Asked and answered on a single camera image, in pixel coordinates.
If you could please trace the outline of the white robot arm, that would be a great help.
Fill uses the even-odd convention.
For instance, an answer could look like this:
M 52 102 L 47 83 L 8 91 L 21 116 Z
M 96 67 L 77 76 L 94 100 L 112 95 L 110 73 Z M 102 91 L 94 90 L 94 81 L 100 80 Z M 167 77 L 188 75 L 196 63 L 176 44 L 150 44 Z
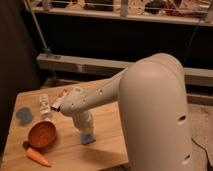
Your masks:
M 65 116 L 116 101 L 131 171 L 193 171 L 184 71 L 157 53 L 87 93 L 69 96 Z

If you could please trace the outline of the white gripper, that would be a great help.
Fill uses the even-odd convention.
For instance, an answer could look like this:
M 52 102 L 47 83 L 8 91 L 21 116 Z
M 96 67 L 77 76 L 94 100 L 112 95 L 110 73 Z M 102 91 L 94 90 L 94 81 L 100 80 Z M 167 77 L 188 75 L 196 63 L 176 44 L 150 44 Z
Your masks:
M 77 113 L 73 117 L 73 122 L 74 122 L 75 127 L 82 134 L 92 134 L 93 133 L 93 130 L 94 130 L 93 116 L 89 111 Z

